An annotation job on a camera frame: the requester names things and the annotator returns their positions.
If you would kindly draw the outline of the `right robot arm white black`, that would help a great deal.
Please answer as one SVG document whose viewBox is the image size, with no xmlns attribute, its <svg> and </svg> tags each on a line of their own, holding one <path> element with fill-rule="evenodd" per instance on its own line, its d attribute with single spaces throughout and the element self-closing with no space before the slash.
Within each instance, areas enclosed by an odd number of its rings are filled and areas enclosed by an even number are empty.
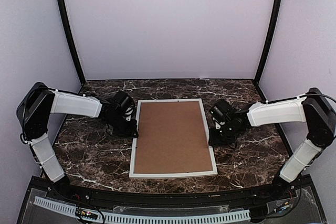
<svg viewBox="0 0 336 224">
<path fill-rule="evenodd" d="M 288 191 L 288 184 L 311 166 L 335 140 L 335 98 L 318 88 L 291 98 L 249 103 L 236 108 L 218 100 L 209 110 L 214 127 L 209 130 L 212 147 L 235 143 L 248 129 L 277 124 L 283 130 L 292 154 L 268 188 L 273 200 Z"/>
</svg>

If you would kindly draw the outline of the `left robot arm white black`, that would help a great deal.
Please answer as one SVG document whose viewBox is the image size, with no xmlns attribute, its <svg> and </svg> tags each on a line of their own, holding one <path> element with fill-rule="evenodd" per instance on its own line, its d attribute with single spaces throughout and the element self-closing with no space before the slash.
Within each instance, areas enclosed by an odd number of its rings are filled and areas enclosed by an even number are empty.
<svg viewBox="0 0 336 224">
<path fill-rule="evenodd" d="M 98 119 L 118 137 L 138 137 L 135 101 L 124 91 L 103 99 L 93 94 L 78 94 L 36 82 L 16 109 L 21 127 L 20 140 L 29 146 L 35 162 L 54 184 L 53 191 L 63 201 L 74 197 L 65 181 L 66 173 L 49 139 L 50 118 L 54 114 L 78 115 Z"/>
</svg>

